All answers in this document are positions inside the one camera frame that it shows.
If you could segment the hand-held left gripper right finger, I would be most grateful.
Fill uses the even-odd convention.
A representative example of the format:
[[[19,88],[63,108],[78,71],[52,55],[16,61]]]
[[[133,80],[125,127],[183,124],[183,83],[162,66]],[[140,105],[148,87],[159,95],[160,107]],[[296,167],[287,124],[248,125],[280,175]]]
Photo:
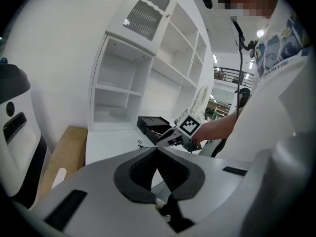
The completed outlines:
[[[166,209],[156,213],[156,225],[197,225],[232,195],[250,164],[210,158],[158,147],[158,171],[169,190]]]

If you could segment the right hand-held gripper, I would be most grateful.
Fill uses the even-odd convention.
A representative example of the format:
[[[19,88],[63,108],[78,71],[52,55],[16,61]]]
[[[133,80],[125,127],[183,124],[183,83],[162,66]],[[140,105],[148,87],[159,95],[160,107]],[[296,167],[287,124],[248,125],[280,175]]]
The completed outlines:
[[[200,143],[193,139],[193,136],[201,126],[200,117],[192,109],[186,108],[177,119],[177,124],[162,134],[157,139],[157,142],[160,142],[160,147],[181,145],[190,153],[201,150]]]

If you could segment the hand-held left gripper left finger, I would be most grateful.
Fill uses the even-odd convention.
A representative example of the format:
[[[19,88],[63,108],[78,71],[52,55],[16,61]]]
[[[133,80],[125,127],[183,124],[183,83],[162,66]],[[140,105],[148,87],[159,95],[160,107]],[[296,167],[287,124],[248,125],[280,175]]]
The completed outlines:
[[[89,164],[53,188],[32,212],[63,236],[173,236],[151,191],[155,154],[155,148],[147,148]]]

